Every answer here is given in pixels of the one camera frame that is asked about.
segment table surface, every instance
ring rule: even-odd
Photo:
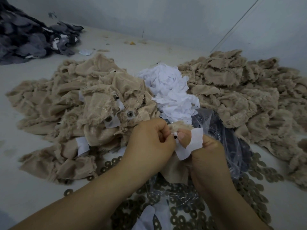
[[[195,51],[180,46],[169,45],[150,40],[144,41],[115,32],[92,27],[85,27],[81,34],[81,43],[75,47],[82,49],[108,49],[107,57],[114,58],[116,64],[126,68],[131,75],[142,69],[153,66],[157,62],[167,65],[178,65],[199,56],[208,56],[207,52]],[[136,45],[124,42],[133,41]],[[75,54],[74,60],[89,59],[90,56]],[[63,197],[66,189],[77,190],[86,185],[86,179],[75,181],[72,185],[55,185],[19,171],[18,158],[34,150],[51,145],[41,140],[40,136],[32,135],[16,128],[17,121],[23,116],[15,111],[6,96],[23,80],[51,78],[57,66],[67,59],[64,55],[53,54],[44,59],[34,59],[25,64],[12,64],[0,67],[1,111],[0,111],[0,229],[6,229],[50,203]],[[267,166],[275,168],[280,174],[287,174],[287,164],[276,159],[267,151],[256,145],[251,146],[254,152],[261,154],[261,160]],[[256,183],[263,184],[263,194],[269,199],[268,213],[272,217],[271,226],[275,229],[305,229],[307,193],[298,189],[295,184],[284,181],[268,183],[252,178]]]

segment transparent plastic bag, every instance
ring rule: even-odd
[[[249,167],[248,163],[252,156],[249,145],[238,139],[233,129],[225,128],[218,114],[213,110],[200,108],[197,111],[197,115],[192,116],[192,125],[202,127],[205,135],[223,144],[231,177],[239,178],[242,172],[247,171]],[[159,173],[152,177],[145,186],[149,204],[155,204],[161,197],[166,197],[178,210],[199,209],[202,211],[205,209],[190,178],[188,185],[174,184],[168,183]]]

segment pile of white fabric pieces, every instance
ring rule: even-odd
[[[192,123],[192,116],[197,114],[200,104],[196,96],[186,93],[189,77],[182,77],[178,67],[159,63],[154,68],[140,71],[137,77],[144,79],[153,93],[152,100],[157,103],[160,117],[171,123],[180,120]]]

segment tan plush fabric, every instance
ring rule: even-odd
[[[215,110],[227,128],[248,143],[289,161],[290,177],[307,187],[307,153],[294,130],[307,130],[307,78],[280,67],[277,58],[247,61],[241,50],[214,52],[178,66],[190,93]]]
[[[144,81],[100,53],[87,61],[65,60],[50,80],[23,81],[6,96],[25,115],[19,129],[54,143],[24,155],[20,169],[52,182],[96,176],[96,159],[126,145],[134,126],[160,114]],[[116,97],[125,106],[120,112]],[[127,119],[126,111],[135,117]],[[106,128],[103,121],[116,113],[121,125]],[[91,147],[78,157],[75,138],[82,136]]]
[[[169,128],[172,133],[177,132],[178,129],[192,130],[192,125],[186,125],[183,121],[178,121],[169,124]],[[160,171],[166,181],[170,183],[183,183],[188,184],[189,169],[191,166],[191,158],[187,158],[183,161],[179,160],[177,154],[174,152],[171,159],[167,162],[165,167]]]

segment dark gray fabric pile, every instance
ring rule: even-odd
[[[69,47],[79,41],[81,26],[59,22],[47,27],[0,0],[0,65],[25,63],[42,58],[53,51],[57,54],[75,54]]]

